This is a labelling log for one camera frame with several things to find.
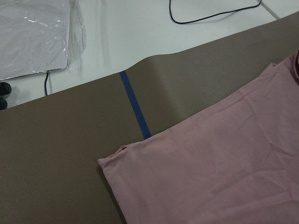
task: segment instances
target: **black cord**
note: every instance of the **black cord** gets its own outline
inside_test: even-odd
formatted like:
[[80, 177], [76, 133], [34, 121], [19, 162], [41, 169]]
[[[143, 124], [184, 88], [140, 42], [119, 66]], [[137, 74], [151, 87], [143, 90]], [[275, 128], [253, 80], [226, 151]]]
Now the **black cord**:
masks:
[[198, 20], [187, 21], [187, 22], [178, 22], [178, 21], [176, 21], [176, 20], [173, 18], [173, 16], [172, 16], [172, 13], [171, 13], [171, 0], [169, 0], [169, 13], [170, 13], [171, 20], [172, 20], [173, 22], [175, 22], [175, 23], [177, 23], [177, 24], [188, 24], [188, 23], [193, 23], [193, 22], [198, 22], [198, 21], [206, 20], [206, 19], [209, 19], [209, 18], [218, 16], [218, 15], [221, 15], [221, 14], [234, 13], [234, 12], [239, 12], [239, 11], [242, 11], [242, 10], [245, 10], [245, 9], [256, 8], [256, 7], [258, 7], [261, 3], [262, 3], [262, 0], [260, 0], [259, 3], [258, 3], [257, 5], [255, 5], [255, 6], [249, 6], [249, 7], [239, 8], [239, 9], [235, 9], [235, 10], [227, 11], [227, 12], [223, 12], [223, 13], [217, 13], [217, 14], [215, 14], [215, 15], [210, 15], [210, 16], [207, 16], [207, 17], [198, 19]]
[[48, 81], [48, 77], [49, 77], [49, 71], [47, 71], [47, 75], [46, 75], [46, 79], [45, 79], [45, 83], [44, 83], [44, 88], [45, 88], [45, 95], [48, 95], [47, 92], [47, 81]]

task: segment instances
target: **black round object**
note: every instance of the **black round object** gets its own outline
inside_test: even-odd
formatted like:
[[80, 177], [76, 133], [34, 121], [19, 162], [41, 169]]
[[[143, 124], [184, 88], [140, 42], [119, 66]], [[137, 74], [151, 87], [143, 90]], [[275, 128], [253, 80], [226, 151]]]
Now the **black round object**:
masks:
[[11, 93], [11, 86], [8, 83], [0, 83], [0, 96], [5, 96]]
[[0, 110], [5, 110], [7, 108], [7, 101], [3, 98], [0, 98]]

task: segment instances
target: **plastic bag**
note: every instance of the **plastic bag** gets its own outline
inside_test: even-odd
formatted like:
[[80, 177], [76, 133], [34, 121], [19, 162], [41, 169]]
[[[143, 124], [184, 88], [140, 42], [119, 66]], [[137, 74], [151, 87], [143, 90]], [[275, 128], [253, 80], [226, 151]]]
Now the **plastic bag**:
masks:
[[0, 80], [65, 69], [85, 47], [78, 0], [5, 0], [0, 29]]

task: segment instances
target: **blue tape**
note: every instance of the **blue tape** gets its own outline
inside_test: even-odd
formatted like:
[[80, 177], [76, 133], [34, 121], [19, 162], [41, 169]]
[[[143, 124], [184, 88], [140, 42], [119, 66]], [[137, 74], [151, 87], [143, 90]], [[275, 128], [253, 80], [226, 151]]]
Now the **blue tape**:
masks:
[[137, 98], [135, 96], [133, 88], [131, 86], [129, 77], [127, 76], [126, 71], [120, 72], [120, 76], [121, 76], [122, 83], [126, 89], [131, 106], [133, 108], [135, 117], [136, 117], [139, 127], [141, 129], [142, 135], [143, 135], [144, 139], [148, 139], [151, 137], [151, 133], [150, 133], [149, 127], [145, 121], [145, 118], [143, 116], [143, 113], [141, 111], [141, 108], [139, 106], [139, 103], [137, 101]]

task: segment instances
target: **pink t-shirt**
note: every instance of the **pink t-shirt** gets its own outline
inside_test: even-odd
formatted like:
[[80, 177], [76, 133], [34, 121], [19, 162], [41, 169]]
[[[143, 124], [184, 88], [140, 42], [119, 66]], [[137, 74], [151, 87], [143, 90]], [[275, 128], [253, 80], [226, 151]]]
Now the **pink t-shirt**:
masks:
[[99, 159], [128, 224], [299, 223], [298, 54]]

